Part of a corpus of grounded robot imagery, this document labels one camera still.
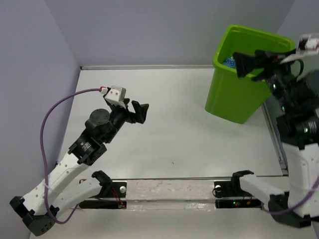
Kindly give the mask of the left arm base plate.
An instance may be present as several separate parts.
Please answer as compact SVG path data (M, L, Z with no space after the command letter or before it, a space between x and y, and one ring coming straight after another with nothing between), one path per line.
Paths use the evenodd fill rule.
M115 180L110 189L102 189L97 196L90 197L79 204L81 209L126 209L127 182Z

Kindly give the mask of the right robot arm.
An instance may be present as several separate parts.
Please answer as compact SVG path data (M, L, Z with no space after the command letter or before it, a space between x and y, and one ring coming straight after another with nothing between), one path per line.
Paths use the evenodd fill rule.
M237 76L255 69L254 82L264 80L277 99L282 115L277 128L288 163L289 190L277 189L250 171L233 174L229 189L261 202L262 209L283 225L319 228L319 72L293 75L291 65L301 62L295 50L276 53L256 50L253 55L234 52Z

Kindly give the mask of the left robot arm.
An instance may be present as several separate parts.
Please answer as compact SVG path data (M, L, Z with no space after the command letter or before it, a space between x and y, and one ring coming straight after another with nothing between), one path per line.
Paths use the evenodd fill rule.
M204 109L212 69L84 71L60 160L10 205L34 236L87 198L104 197L118 179L229 176L257 169L267 151L260 109L235 121Z

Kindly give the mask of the blue white labelled bottle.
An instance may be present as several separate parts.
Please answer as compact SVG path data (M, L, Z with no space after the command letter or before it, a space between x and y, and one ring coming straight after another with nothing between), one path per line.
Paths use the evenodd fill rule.
M233 56L231 57L227 57L223 63L222 63L224 66L227 66L227 67L230 67L232 69L235 69L236 68L236 63L235 63L235 60L233 58Z

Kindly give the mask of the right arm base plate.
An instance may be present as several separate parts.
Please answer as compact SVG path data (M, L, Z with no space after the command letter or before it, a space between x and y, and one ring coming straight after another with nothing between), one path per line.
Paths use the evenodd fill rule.
M258 199L245 191L237 191L230 181L215 181L212 195L217 209L261 208Z

